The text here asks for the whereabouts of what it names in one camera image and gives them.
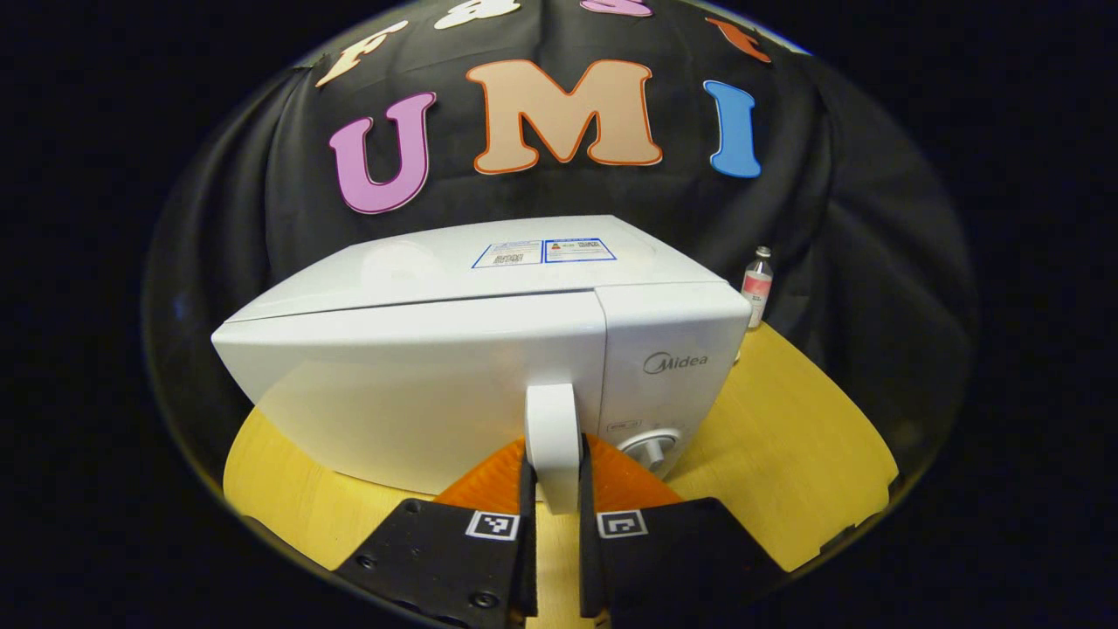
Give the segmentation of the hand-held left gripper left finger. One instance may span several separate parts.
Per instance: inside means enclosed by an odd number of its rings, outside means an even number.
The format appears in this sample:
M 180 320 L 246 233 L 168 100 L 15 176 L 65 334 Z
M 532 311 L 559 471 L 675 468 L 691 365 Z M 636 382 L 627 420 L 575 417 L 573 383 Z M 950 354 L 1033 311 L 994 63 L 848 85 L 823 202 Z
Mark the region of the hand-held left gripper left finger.
M 536 601 L 536 471 L 524 439 L 432 499 L 399 502 L 335 575 L 432 628 L 523 628 Z

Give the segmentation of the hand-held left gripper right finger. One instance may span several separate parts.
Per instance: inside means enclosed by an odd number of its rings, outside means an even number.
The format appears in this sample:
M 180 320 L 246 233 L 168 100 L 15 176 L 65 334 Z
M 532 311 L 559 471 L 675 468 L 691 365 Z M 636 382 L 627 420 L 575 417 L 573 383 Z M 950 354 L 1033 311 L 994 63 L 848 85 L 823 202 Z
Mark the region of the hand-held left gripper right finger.
M 594 435 L 579 493 L 582 616 L 599 628 L 743 628 L 785 581 L 721 501 L 680 496 Z

